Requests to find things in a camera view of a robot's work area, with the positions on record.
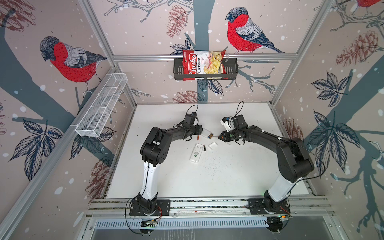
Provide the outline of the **white battery cover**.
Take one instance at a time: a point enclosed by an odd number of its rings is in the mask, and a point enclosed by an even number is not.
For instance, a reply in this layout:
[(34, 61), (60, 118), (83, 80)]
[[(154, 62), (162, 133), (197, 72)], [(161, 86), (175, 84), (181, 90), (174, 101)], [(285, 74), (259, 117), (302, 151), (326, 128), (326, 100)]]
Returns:
[(218, 147), (218, 144), (217, 144), (216, 142), (213, 142), (213, 143), (209, 144), (209, 148), (210, 148), (211, 150), (214, 150), (214, 149), (217, 148), (217, 147)]

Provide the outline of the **grey-faced white remote control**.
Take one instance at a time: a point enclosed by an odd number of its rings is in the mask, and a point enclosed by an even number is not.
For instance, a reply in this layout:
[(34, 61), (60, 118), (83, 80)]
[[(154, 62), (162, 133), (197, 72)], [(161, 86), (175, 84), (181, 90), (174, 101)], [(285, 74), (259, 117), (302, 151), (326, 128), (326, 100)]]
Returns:
[(207, 139), (211, 139), (214, 136), (214, 134), (207, 129), (203, 129), (202, 136), (207, 138)]

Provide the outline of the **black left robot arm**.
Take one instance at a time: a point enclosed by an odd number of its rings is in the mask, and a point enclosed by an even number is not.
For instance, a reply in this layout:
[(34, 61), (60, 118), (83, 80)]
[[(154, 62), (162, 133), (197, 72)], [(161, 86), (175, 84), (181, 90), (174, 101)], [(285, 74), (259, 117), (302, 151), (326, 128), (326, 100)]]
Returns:
[(140, 154), (144, 162), (142, 189), (137, 195), (139, 206), (153, 212), (157, 205), (157, 166), (162, 164), (169, 152), (171, 143), (178, 140), (190, 141), (192, 136), (200, 136), (203, 127), (199, 124), (196, 112), (186, 114), (184, 119), (169, 129), (153, 127), (143, 143)]

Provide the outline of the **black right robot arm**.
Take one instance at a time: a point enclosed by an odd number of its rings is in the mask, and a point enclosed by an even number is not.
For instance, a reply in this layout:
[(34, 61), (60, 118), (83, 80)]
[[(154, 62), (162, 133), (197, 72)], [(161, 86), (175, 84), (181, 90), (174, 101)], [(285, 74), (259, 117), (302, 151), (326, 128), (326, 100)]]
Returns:
[(264, 209), (274, 213), (284, 204), (289, 193), (315, 168), (309, 152), (299, 138), (284, 138), (262, 130), (257, 126), (249, 126), (243, 115), (232, 118), (224, 117), (221, 125), (225, 127), (219, 135), (219, 140), (229, 143), (232, 141), (255, 143), (261, 145), (277, 155), (279, 176), (264, 193)]

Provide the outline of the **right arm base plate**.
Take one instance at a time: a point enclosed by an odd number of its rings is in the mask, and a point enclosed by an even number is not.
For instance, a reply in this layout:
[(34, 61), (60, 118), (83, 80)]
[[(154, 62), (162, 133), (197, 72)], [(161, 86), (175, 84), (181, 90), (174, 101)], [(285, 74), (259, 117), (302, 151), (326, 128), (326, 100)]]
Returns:
[(248, 199), (247, 209), (251, 215), (290, 215), (291, 209), (288, 198), (280, 202), (274, 202), (272, 199)]

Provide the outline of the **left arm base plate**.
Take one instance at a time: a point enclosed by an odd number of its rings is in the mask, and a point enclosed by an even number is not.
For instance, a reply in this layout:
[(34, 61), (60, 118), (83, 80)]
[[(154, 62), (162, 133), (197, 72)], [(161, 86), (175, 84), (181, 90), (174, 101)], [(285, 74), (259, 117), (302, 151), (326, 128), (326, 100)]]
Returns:
[(128, 206), (130, 217), (153, 217), (153, 216), (168, 216), (170, 214), (170, 200), (132, 200)]

